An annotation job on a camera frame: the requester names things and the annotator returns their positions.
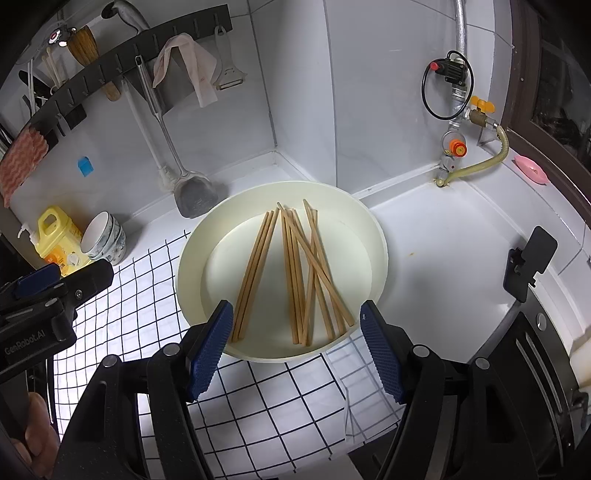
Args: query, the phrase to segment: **hanging towel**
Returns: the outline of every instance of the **hanging towel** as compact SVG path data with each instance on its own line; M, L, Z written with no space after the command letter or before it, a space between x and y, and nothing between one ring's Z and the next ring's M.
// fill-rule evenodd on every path
M37 168L49 151L45 138L33 127L25 127L0 163L0 187L4 206L10 206L10 199L17 188Z
M213 72L217 65L216 57L194 41L191 35L187 33L181 33L171 38L160 51L154 63L153 87L156 88L156 85L164 79L170 61L170 50L174 47L178 47L180 50L189 78L199 99L199 105L204 107L216 102L216 91L211 84Z

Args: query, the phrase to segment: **white plate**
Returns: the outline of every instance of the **white plate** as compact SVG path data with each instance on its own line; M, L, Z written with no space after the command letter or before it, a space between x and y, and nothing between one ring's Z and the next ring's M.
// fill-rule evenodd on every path
M281 216L256 293L244 340L226 345L225 352L258 362L285 362L326 350L355 330L359 308L377 302L386 282L388 249L373 214L360 201L335 187L307 181L284 181L246 190L224 200L207 214L187 241L177 275L178 302L190 325L204 323L221 299L236 304L242 277L262 218L280 202L296 208L310 238L307 199L318 210L320 237L333 281L356 324L329 342L316 301L312 345L293 345L285 279ZM306 285L308 263L300 250ZM338 330L326 294L333 325Z

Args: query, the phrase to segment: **wooden chopstick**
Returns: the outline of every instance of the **wooden chopstick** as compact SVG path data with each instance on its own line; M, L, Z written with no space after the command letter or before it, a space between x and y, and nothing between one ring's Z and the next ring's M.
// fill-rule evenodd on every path
M267 260L267 253L269 253L269 246L271 245L271 238L273 237L273 232L275 231L275 224L277 223L278 215L279 208L276 208L273 212L271 224L267 230L267 236L265 237L265 244L262 248L261 257L256 265L255 277L252 282L251 291L248 294L248 299L246 301L246 309L244 311L244 316L242 317L242 322L240 324L240 331L238 332L239 340L242 340L246 335L246 328L248 328L248 322L251 317L252 305L255 303L256 291L258 289L259 283L261 282L262 271L265 268L265 261Z
M294 209L291 209L291 217L294 220L296 228L302 230L300 218L298 217L297 212ZM300 343L302 345L306 344L306 337L304 335L304 315L306 312L306 291L304 290L304 275L301 270L301 257L300 257L300 247L298 247L297 240L294 241L294 258L295 258L295 277L297 279L297 291L298 291L298 299L300 301L300 316L301 316L301 331L302 335L300 336Z
M310 207L310 204L308 203L308 201L306 199L304 199L304 207L306 208L306 215L308 216L308 222L310 222L310 228L312 229L312 239L314 244L316 245L316 251L318 254L318 259L320 261L320 265L322 266L322 269L324 270L324 273L326 274L326 277L332 282L332 275L330 274L330 268L329 268L329 263L326 260L326 254L324 253L324 248L322 247L322 242L320 241L320 235L318 233L318 228L316 226L316 224L314 224L314 218L312 215L312 208ZM337 327L339 329L339 335L344 335L345 332L347 331L347 328L345 327L345 323L343 322L343 316L341 315L341 312L339 311L339 309L336 307L334 301L332 299L330 299L332 307L333 307L333 311L335 313L335 320L336 320L336 324ZM349 323L349 321L347 321L347 323L349 324L350 327L352 327L354 325L354 323Z
M303 335L303 312L301 311L300 292L298 288L296 268L296 255L300 254L300 250L297 246L297 238L294 236L295 227L293 225L293 221L290 218L289 212L285 212L285 225L287 227L288 233L287 246L289 247L290 252L291 288L294 295L295 323L297 325L298 343L300 343Z
M279 202L277 202L277 206L282 210L282 212L285 212L285 209ZM293 220L291 220L289 216L287 216L287 214L285 217L285 221L287 223L287 226L291 228L291 231L295 233L296 240L301 245L302 250L308 257L308 260L312 263L312 266L314 267L314 270L316 270L316 273L318 274L320 281L324 284L326 290L328 290L331 300L336 303L337 307L339 308L341 314L343 315L347 323L350 325L354 325L355 321L353 320L350 311L347 309L343 300L340 298L338 292L333 287L332 282L324 273L324 270L322 270L322 266L318 263L318 260L316 260L316 257L312 254L312 250L310 249L307 240L299 233L299 231L297 231L297 228L295 228L293 224Z
M318 210L312 210L312 214L314 217L314 225L318 228ZM316 251L316 244L312 245L312 251ZM326 299L324 298L324 291L322 290L322 285L320 285L320 280L318 279L318 275L314 272L314 269L310 267L314 275L314 285L316 286L316 294L318 295L318 304L320 305L320 311L322 312L322 318L324 320L324 326L326 328L326 335L328 336L329 340L332 341L335 339L335 329L333 328L332 321L330 319L329 309L326 305Z
M305 236L304 229L301 226L300 217L296 214L295 210L292 210L293 218L295 220L295 225L300 231L302 236ZM304 316L302 320L302 338L300 339L300 343L302 345L310 346L311 338L310 338L310 316L311 316L311 308L314 304L314 267L309 266L308 268L308 283L306 288L306 295L304 299Z
M236 318L236 328L234 328L234 333L232 335L232 342L238 341L238 333L240 331L240 325L242 324L242 319L244 317L244 310L246 309L246 303L248 301L248 296L250 295L251 288L252 288L252 282L254 280L255 273L256 273L256 266L258 265L259 259L261 258L262 247L263 247L263 244L265 243L265 238L267 237L267 232L269 230L269 225L271 224L271 219L272 219L271 215L266 216L265 226L263 228L263 233L261 235L261 239L260 239L258 245L256 246L255 256L252 261L251 268L248 271L248 278L246 279L246 287L244 289L244 294L243 294L243 298L242 298L242 303L240 305L240 309L238 310L238 316Z
M269 212L265 213L265 217L261 222L261 227L259 228L258 235L256 236L256 240L254 245L252 246L251 256L248 259L248 263L246 265L246 270L244 271L244 277L242 277L242 285L240 286L240 292L238 293L238 299L236 301L236 306L234 308L234 324L232 326L232 334L230 335L230 339L233 338L234 330L236 329L236 322L238 321L238 311L240 311L242 302L244 300L244 290L246 289L246 284L248 282L248 274L252 270L252 263L255 259L256 249L261 241L261 237L263 231L265 230L265 225L267 224L267 218L269 217Z
M300 343L297 332L297 321L296 321L296 304L294 303L294 291L291 285L291 264L290 264L290 251L287 245L287 226L285 224L285 216L281 214L281 228L283 232L283 257L285 261L285 280L287 282L287 293L289 295L288 302L290 304L290 322L291 322L291 340L294 345Z

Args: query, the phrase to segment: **yellow container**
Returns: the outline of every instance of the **yellow container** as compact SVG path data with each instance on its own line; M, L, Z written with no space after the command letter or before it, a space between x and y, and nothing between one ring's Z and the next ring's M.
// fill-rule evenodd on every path
M59 207L50 206L37 221L37 253L47 263L57 263L63 277L81 269L90 259L80 250L82 233Z

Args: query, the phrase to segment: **blue sticker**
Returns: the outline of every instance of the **blue sticker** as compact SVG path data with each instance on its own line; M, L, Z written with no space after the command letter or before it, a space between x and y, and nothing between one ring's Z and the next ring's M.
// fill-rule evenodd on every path
M90 163L88 157L82 157L80 160L78 160L78 168L85 177L94 171L94 168L92 168L92 163Z

